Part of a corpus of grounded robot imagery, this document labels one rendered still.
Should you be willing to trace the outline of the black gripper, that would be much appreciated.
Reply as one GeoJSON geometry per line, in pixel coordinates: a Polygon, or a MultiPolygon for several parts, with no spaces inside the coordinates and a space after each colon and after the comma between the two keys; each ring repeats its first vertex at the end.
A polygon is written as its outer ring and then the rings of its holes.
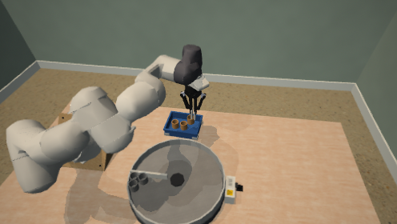
{"type": "Polygon", "coordinates": [[[182,100],[185,104],[186,109],[190,110],[190,119],[193,118],[193,105],[192,105],[192,98],[194,99],[194,120],[196,119],[197,110],[200,110],[200,107],[203,103],[203,99],[206,97],[206,94],[202,93],[202,91],[197,91],[191,86],[185,86],[185,90],[180,93],[182,100]],[[200,102],[197,106],[197,98],[201,95],[200,102]],[[186,99],[186,96],[189,98],[189,103],[186,99]]]}

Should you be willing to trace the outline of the blue crate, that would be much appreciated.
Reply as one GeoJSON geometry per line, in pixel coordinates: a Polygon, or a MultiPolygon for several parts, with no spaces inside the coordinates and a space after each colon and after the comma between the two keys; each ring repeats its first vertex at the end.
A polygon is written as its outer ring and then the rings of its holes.
{"type": "Polygon", "coordinates": [[[187,129],[181,131],[180,122],[186,121],[187,116],[190,115],[189,113],[183,113],[178,111],[171,111],[169,114],[168,119],[166,120],[166,124],[163,128],[164,135],[166,136],[174,136],[179,138],[189,138],[192,140],[198,141],[200,127],[203,124],[203,115],[196,114],[196,119],[194,120],[193,125],[189,125],[187,123],[187,129]],[[179,128],[173,129],[172,128],[172,120],[177,119],[179,128]]]}

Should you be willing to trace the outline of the grey metal ring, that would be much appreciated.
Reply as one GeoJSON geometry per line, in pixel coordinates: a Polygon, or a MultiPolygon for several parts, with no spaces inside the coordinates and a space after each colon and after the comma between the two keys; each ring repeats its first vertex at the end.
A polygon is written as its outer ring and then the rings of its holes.
{"type": "Polygon", "coordinates": [[[146,173],[139,174],[138,180],[141,185],[146,185],[148,183],[148,177],[147,177],[146,173]],[[145,178],[145,179],[141,180],[142,178],[145,178]]]}
{"type": "Polygon", "coordinates": [[[135,179],[130,180],[128,183],[128,186],[129,186],[131,192],[136,192],[139,189],[138,181],[135,179]],[[136,185],[136,186],[133,186],[133,185],[136,185]]]}
{"type": "MultiPolygon", "coordinates": [[[[138,181],[138,173],[137,172],[130,173],[129,177],[130,177],[130,180],[135,179],[138,181]],[[135,177],[137,177],[137,178],[135,178],[135,177]]],[[[139,183],[139,181],[138,181],[138,183],[139,183]]]]}

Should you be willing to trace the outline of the bronze bushing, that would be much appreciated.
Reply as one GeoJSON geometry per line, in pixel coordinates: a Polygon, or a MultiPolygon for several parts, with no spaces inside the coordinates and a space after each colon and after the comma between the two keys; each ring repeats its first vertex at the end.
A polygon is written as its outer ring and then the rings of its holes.
{"type": "Polygon", "coordinates": [[[181,130],[186,130],[187,129],[187,122],[186,121],[181,121],[180,122],[180,127],[181,127],[181,130]]]}
{"type": "Polygon", "coordinates": [[[178,124],[178,120],[177,119],[174,119],[174,120],[172,120],[172,128],[173,129],[178,129],[179,128],[179,124],[178,124]]]}
{"type": "Polygon", "coordinates": [[[192,118],[192,119],[190,119],[190,115],[187,116],[187,123],[188,123],[189,125],[193,125],[193,124],[194,124],[194,115],[193,115],[193,118],[192,118]]]}

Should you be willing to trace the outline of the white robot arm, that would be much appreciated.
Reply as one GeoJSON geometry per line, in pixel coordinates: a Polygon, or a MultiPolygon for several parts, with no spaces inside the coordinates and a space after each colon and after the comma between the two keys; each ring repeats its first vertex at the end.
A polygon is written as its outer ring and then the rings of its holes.
{"type": "Polygon", "coordinates": [[[210,84],[202,64],[201,48],[186,45],[181,60],[167,55],[157,57],[117,97],[116,104],[101,87],[90,86],[72,98],[67,112],[73,114],[72,118],[59,126],[46,129],[32,119],[13,123],[6,129],[6,144],[23,192],[37,194],[52,187],[65,160],[84,164],[101,149],[115,154],[127,148],[136,129],[132,122],[164,102],[166,90],[158,78],[204,90],[210,84]]]}

